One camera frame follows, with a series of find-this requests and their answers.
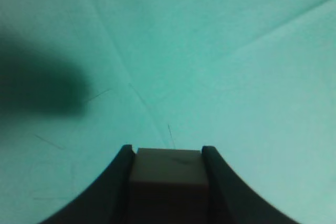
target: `teal fabric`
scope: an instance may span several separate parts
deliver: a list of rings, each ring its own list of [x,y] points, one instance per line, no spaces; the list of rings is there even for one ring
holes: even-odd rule
[[[0,0],[0,223],[37,223],[123,144],[214,145],[335,223],[336,0]]]

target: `rectangular block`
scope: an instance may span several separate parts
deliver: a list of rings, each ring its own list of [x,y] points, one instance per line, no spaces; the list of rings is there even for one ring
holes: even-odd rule
[[[205,224],[208,180],[200,151],[140,148],[129,179],[128,224]]]

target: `teal background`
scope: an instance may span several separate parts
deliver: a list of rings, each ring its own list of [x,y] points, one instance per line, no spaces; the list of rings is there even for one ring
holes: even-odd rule
[[[336,0],[0,0],[0,223],[50,216],[123,144],[214,145],[291,218],[335,223],[335,11]]]

